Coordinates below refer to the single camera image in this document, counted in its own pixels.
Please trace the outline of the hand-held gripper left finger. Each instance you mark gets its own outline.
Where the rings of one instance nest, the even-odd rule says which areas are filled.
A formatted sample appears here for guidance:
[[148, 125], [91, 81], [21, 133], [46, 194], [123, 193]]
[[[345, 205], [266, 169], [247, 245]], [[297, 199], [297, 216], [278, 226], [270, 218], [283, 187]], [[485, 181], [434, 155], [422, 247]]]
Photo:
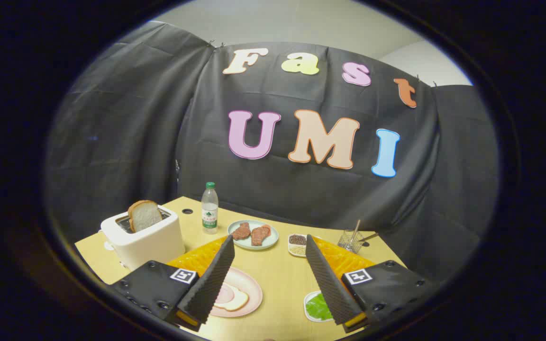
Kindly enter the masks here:
[[168, 263], [146, 261], [109, 287], [158, 319], [197, 332], [214, 307], [235, 255], [228, 235]]

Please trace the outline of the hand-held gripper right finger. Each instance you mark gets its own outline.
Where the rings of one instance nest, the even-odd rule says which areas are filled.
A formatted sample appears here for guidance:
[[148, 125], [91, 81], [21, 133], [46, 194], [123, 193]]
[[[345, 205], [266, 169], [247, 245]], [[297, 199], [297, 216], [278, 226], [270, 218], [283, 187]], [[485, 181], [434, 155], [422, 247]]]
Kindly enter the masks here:
[[375, 264], [313, 235], [306, 259], [336, 324], [346, 333], [392, 323], [431, 298], [431, 280], [394, 260]]

